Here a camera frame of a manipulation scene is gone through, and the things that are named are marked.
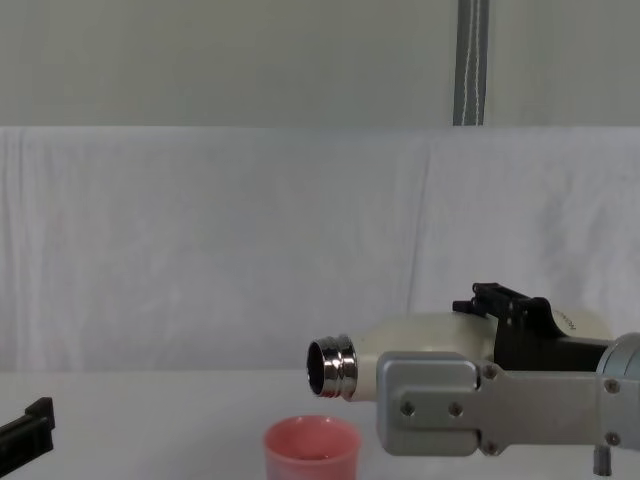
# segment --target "pink cup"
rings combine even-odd
[[[355,480],[360,444],[358,430],[344,420],[287,418],[264,436],[267,480]]]

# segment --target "white backdrop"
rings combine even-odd
[[[640,130],[5,129],[4,369],[302,367],[498,281],[640,328]]]

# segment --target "bottle opening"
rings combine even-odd
[[[325,337],[311,342],[307,350],[307,378],[315,395],[350,399],[357,376],[356,354],[349,337]]]
[[[307,377],[309,387],[315,395],[320,395],[324,389],[324,357],[318,342],[309,345],[307,352]]]

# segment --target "black clamp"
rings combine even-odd
[[[493,361],[505,370],[596,371],[609,342],[566,335],[546,298],[527,297],[498,283],[476,283],[453,311],[498,320]]]
[[[56,426],[53,400],[43,397],[24,413],[0,427],[0,477],[53,450],[51,431]]]

